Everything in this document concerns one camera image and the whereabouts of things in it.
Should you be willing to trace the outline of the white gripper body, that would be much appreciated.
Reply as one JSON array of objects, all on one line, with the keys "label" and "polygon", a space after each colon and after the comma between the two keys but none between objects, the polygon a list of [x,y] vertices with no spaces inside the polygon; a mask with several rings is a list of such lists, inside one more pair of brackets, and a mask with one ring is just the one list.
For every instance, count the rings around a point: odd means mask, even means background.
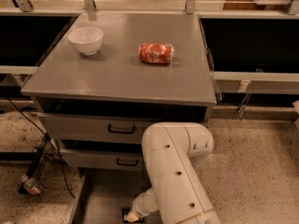
[{"label": "white gripper body", "polygon": [[145,196],[138,196],[133,202],[132,211],[137,217],[147,217],[154,211],[154,201]]}]

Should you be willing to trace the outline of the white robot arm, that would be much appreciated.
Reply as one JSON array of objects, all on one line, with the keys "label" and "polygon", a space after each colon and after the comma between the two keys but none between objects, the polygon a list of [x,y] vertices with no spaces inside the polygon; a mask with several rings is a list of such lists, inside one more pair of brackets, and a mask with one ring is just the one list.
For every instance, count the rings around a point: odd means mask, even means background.
[{"label": "white robot arm", "polygon": [[151,187],[134,199],[124,220],[134,223],[158,211],[163,224],[221,224],[191,162],[204,161],[213,147],[213,136],[202,124],[149,126],[142,136],[142,152]]}]

